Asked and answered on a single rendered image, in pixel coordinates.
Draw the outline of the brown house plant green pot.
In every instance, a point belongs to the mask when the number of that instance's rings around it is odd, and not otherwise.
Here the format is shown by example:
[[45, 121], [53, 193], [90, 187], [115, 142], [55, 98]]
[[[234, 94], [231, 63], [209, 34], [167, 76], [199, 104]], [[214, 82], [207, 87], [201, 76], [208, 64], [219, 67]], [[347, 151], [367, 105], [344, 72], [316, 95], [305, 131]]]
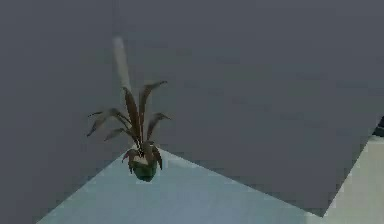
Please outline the brown house plant green pot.
[[126, 134], [132, 139], [133, 146], [124, 153], [121, 162], [127, 161], [130, 173], [144, 182], [152, 181], [156, 175], [157, 167], [163, 169], [161, 153], [151, 137], [157, 124], [161, 120], [170, 120], [170, 117], [158, 112], [147, 122], [147, 130], [144, 130], [144, 124], [147, 100], [156, 88], [164, 84], [166, 84], [165, 80], [144, 85], [139, 92], [138, 101], [135, 101], [132, 92], [127, 87], [123, 87], [127, 114], [123, 114], [117, 108], [90, 114], [90, 116], [96, 116], [96, 119], [87, 133], [87, 137], [91, 136], [109, 118], [115, 118], [122, 124], [122, 127], [112, 130], [105, 137], [105, 141], [120, 134]]

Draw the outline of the dark furniture corner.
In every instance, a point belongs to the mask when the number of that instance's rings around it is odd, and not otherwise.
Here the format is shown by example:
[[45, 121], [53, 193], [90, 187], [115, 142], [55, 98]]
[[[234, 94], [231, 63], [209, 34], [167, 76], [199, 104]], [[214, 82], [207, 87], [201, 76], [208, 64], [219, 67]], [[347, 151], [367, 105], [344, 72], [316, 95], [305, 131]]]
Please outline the dark furniture corner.
[[384, 116], [381, 118], [380, 122], [375, 128], [373, 135], [384, 138]]

